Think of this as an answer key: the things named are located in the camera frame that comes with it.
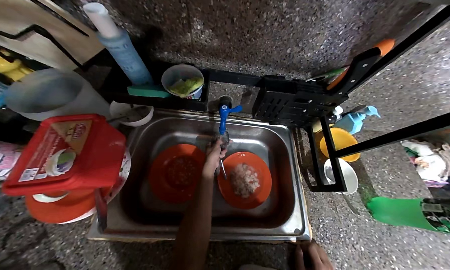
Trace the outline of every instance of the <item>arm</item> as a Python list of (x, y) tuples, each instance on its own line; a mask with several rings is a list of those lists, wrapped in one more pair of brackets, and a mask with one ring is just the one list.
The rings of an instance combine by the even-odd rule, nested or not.
[(213, 177), (220, 158), (226, 150), (220, 152), (221, 140), (207, 151), (207, 160), (203, 166), (201, 181), (186, 209), (185, 216), (176, 235), (173, 270), (198, 270), (205, 264), (210, 241), (211, 204), (213, 199)]

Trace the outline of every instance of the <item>food container label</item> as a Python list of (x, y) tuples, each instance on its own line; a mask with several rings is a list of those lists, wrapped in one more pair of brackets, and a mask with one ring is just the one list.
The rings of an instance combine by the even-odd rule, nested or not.
[(18, 181), (66, 177), (83, 150), (91, 125), (91, 120), (51, 124)]

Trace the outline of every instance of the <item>red plastic container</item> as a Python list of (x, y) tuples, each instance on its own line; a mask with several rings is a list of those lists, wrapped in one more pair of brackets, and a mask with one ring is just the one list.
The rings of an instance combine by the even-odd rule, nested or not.
[(111, 187), (126, 138), (98, 114), (44, 120), (3, 183), (10, 196)]

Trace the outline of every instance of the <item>sponge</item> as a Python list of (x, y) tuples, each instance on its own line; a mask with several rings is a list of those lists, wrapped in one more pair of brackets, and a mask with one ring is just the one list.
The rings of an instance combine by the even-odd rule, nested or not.
[(156, 98), (167, 98), (172, 94), (168, 93), (161, 85), (140, 85), (140, 86), (129, 86), (128, 93), (132, 96), (140, 96), (140, 97), (156, 97)]

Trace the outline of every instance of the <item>yellow bowl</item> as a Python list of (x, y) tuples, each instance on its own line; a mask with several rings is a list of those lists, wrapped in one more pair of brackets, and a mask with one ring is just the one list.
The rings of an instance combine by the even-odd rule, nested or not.
[[(348, 131), (338, 128), (338, 127), (332, 127), (330, 128), (331, 137), (333, 138), (333, 143), (335, 143), (335, 149), (340, 150), (343, 148), (346, 148), (351, 145), (355, 145), (358, 142), (356, 141), (355, 137), (351, 135)], [(330, 157), (328, 155), (328, 149), (327, 145), (325, 143), (325, 138), (321, 138), (320, 140), (320, 150), (321, 152), (326, 156)], [(350, 156), (344, 156), (342, 159), (344, 161), (348, 161), (349, 163), (355, 162), (360, 158), (360, 153), (356, 153)]]

